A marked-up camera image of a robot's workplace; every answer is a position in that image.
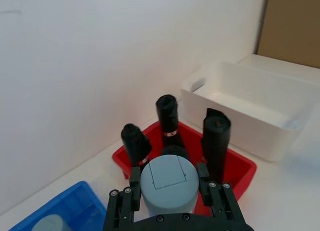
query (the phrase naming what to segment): blue plastic bin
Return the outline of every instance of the blue plastic bin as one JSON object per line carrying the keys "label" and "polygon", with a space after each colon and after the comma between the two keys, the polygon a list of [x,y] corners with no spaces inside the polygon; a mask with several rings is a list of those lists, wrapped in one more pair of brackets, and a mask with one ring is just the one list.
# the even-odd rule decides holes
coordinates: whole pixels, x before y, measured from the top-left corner
{"label": "blue plastic bin", "polygon": [[101,231],[106,209],[90,186],[81,181],[51,199],[9,231],[31,231],[39,220],[53,214],[62,217],[72,231]]}

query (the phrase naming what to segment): black cylinder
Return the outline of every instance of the black cylinder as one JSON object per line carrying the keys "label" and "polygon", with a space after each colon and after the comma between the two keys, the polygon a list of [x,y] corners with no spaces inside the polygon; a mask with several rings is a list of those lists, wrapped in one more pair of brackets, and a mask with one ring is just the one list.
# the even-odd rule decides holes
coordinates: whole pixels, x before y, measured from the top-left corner
{"label": "black cylinder", "polygon": [[178,103],[174,96],[166,94],[155,103],[159,117],[163,146],[185,147],[179,133]]}
{"label": "black cylinder", "polygon": [[188,152],[185,148],[177,145],[167,146],[162,150],[162,155],[177,155],[189,160]]}
{"label": "black cylinder", "polygon": [[224,181],[230,133],[231,122],[227,116],[223,112],[208,108],[203,120],[202,152],[210,177],[219,184]]}
{"label": "black cylinder", "polygon": [[141,132],[140,128],[129,123],[123,127],[121,138],[131,165],[140,166],[143,169],[148,163],[148,155],[152,149],[148,137]]}

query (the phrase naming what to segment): red plastic bin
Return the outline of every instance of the red plastic bin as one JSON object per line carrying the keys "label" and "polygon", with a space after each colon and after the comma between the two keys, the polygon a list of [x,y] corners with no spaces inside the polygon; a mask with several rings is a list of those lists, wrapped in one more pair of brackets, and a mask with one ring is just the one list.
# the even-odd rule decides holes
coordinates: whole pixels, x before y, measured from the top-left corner
{"label": "red plastic bin", "polygon": [[[203,162],[201,146],[202,134],[181,122],[179,123],[179,132],[189,153],[191,163],[195,166],[197,163]],[[160,151],[163,149],[159,122],[155,122],[149,126],[143,133],[148,136],[152,145],[152,151],[149,154],[149,160],[152,160],[158,157]],[[124,177],[127,179],[130,176],[132,167],[124,146],[112,155],[112,159],[122,169]],[[253,161],[228,149],[224,182],[232,185],[232,190],[237,200],[249,187],[256,170],[257,166]],[[211,215],[209,208],[203,205],[200,195],[198,196],[194,213],[198,215]]]}

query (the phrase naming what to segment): cardboard box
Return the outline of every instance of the cardboard box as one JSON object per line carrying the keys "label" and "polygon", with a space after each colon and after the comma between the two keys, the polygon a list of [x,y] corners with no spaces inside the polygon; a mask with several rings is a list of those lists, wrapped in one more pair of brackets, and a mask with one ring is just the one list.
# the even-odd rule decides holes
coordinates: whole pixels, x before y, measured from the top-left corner
{"label": "cardboard box", "polygon": [[257,54],[320,68],[320,0],[268,0]]}

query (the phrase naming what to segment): gray object in blue bin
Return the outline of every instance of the gray object in blue bin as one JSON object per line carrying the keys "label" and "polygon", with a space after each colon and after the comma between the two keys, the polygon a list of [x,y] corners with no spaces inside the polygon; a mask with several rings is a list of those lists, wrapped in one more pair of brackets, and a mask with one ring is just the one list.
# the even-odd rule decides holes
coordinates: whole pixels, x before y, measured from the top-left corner
{"label": "gray object in blue bin", "polygon": [[150,216],[191,213],[195,208],[198,173],[183,157],[163,155],[153,159],[143,169],[140,185]]}
{"label": "gray object in blue bin", "polygon": [[31,231],[71,231],[71,229],[59,215],[52,214],[40,219]]}

